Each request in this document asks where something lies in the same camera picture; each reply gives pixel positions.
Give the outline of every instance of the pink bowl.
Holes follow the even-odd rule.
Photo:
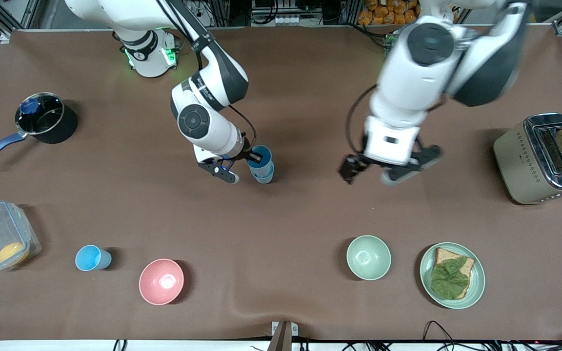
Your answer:
[[[168,304],[183,289],[183,271],[179,264],[168,258],[154,260],[140,274],[138,288],[149,304]]]

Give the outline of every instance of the green lettuce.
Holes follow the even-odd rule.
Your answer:
[[[435,265],[431,273],[431,288],[435,294],[446,300],[454,300],[463,293],[470,279],[461,273],[467,257],[451,258]]]

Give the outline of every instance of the silver toaster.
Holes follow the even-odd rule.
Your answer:
[[[513,200],[540,204],[562,198],[562,152],[555,140],[562,114],[530,116],[493,144],[500,173]]]

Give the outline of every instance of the tabletop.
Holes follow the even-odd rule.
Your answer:
[[[271,184],[243,162],[234,186],[197,167],[169,104],[170,89],[196,69],[194,54],[143,78],[108,32],[15,32],[0,45],[0,138],[16,130],[18,103],[40,91],[80,119],[66,142],[31,139],[0,153],[0,200],[25,210],[42,244],[0,272],[0,339],[245,338],[282,319],[318,339],[418,339],[428,320],[460,339],[562,338],[562,200],[513,204],[491,151],[524,118],[562,113],[562,38],[550,26],[529,27],[520,76],[500,100],[451,101],[428,116],[420,135],[444,156],[397,187],[381,184],[376,167],[352,186],[337,174],[349,152],[346,111],[383,64],[369,38],[341,27],[214,34],[248,74],[236,107],[272,150]],[[366,110],[353,121],[356,138]],[[358,280],[346,266],[346,246],[363,234],[392,252],[380,280]],[[439,242],[482,262],[486,289],[469,309],[440,307],[422,288],[420,258]],[[76,269],[87,244],[113,253],[109,269]],[[156,258],[185,271],[173,304],[139,294]]]

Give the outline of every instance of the saucepan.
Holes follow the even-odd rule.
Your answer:
[[[0,151],[27,136],[47,144],[63,142],[78,127],[78,116],[57,95],[37,93],[19,105],[14,122],[19,131],[0,140]]]

